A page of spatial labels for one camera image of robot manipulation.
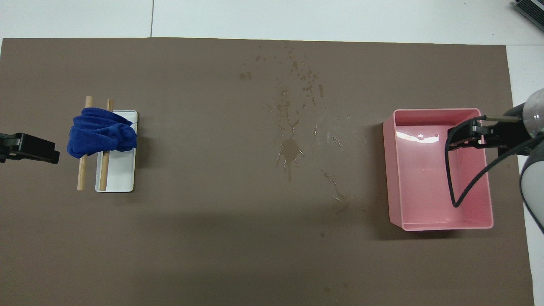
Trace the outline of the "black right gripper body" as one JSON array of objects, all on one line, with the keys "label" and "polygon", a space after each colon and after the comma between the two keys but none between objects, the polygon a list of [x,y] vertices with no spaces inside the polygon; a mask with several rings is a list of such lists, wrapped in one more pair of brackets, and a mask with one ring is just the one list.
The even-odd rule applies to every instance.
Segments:
[{"label": "black right gripper body", "polygon": [[484,148],[497,148],[497,154],[501,156],[517,145],[532,139],[523,122],[523,110],[524,106],[515,106],[503,114],[503,116],[518,117],[519,121],[516,123],[498,122],[488,126],[492,132],[484,136]]}]

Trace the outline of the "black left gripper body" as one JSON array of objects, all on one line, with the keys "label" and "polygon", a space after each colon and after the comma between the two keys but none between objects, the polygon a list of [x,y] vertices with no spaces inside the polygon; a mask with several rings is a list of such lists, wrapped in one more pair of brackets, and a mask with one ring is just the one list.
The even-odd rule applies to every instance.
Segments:
[{"label": "black left gripper body", "polygon": [[5,163],[14,148],[18,147],[19,138],[16,134],[0,134],[0,162]]}]

